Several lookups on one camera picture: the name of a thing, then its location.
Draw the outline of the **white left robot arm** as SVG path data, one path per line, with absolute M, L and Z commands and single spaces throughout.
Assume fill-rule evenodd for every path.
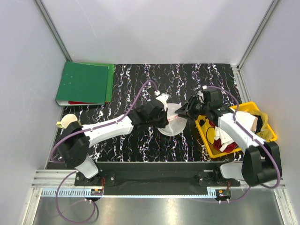
M 101 181 L 101 174 L 95 162 L 88 157 L 89 148 L 107 139 L 128 135 L 142 127 L 165 128 L 166 125 L 167 103 L 155 99 L 112 120 L 89 125 L 71 122 L 54 149 L 59 152 L 67 169 L 81 172 L 85 180 L 95 186 Z

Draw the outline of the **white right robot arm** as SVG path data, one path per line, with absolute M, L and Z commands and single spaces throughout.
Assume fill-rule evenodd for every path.
M 176 114 L 185 119 L 196 120 L 200 115 L 207 117 L 243 151 L 241 162 L 222 164 L 213 173 L 214 183 L 223 186 L 229 179 L 236 179 L 245 181 L 251 187 L 277 188 L 282 177 L 279 146 L 245 128 L 237 119 L 238 110 L 232 110 L 223 103 L 223 92 L 224 89 L 215 86 L 202 88 L 202 97 L 192 96 L 176 110 Z

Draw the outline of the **red folder under binder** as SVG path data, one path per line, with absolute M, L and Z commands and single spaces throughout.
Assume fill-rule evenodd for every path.
M 105 105 L 108 102 L 104 102 L 104 103 L 87 103 L 87 102 L 68 101 L 67 103 L 69 105 Z

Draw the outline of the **white garment in bin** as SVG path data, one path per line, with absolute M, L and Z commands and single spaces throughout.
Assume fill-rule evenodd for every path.
M 236 118 L 242 123 L 242 125 L 250 129 L 252 132 L 256 131 L 256 125 L 257 125 L 257 117 L 254 115 L 246 112 L 246 111 L 238 111 L 236 114 Z M 233 139 L 222 129 L 219 127 L 215 127 L 215 137 L 214 140 L 221 139 L 221 143 L 227 143 L 229 141 L 233 141 Z

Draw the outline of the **white pink mesh laundry bag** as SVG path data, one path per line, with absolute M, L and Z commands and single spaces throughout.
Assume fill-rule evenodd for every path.
M 167 119 L 168 125 L 165 128 L 158 128 L 158 131 L 166 136 L 176 136 L 183 132 L 186 127 L 187 119 L 180 117 L 176 110 L 180 109 L 181 105 L 175 103 L 167 104 Z

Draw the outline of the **cream yellow mug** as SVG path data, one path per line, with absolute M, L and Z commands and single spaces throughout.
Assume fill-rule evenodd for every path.
M 78 118 L 74 114 L 65 115 L 61 121 L 56 122 L 56 126 L 62 129 L 66 129 L 72 122 L 78 121 Z

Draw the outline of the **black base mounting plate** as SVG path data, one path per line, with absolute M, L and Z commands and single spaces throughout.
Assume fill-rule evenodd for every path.
M 224 179 L 220 162 L 98 162 L 98 175 L 91 179 L 81 173 L 76 186 L 104 185 L 104 195 L 206 195 L 208 187 L 239 187 L 235 179 Z

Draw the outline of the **yellow plastic bin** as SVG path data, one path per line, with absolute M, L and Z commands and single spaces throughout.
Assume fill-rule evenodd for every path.
M 239 107 L 240 111 L 246 111 L 253 115 L 254 110 L 259 110 L 258 106 L 255 102 L 246 102 L 243 104 L 240 104 Z M 202 142 L 206 147 L 207 153 L 210 156 L 210 158 L 219 158 L 223 157 L 225 155 L 229 155 L 231 153 L 235 153 L 238 151 L 241 151 L 241 148 L 237 147 L 234 149 L 231 153 L 226 152 L 219 152 L 213 148 L 213 141 L 215 137 L 215 129 L 212 124 L 210 124 L 209 120 L 206 119 L 206 116 L 200 115 L 198 119 L 195 121 L 196 127 L 198 129 L 198 132 L 200 134 L 200 137 L 202 138 Z M 268 124 L 268 128 L 271 129 L 271 132 L 273 134 L 273 138 L 269 142 L 275 142 L 278 139 L 278 136 L 275 134 L 271 126 Z

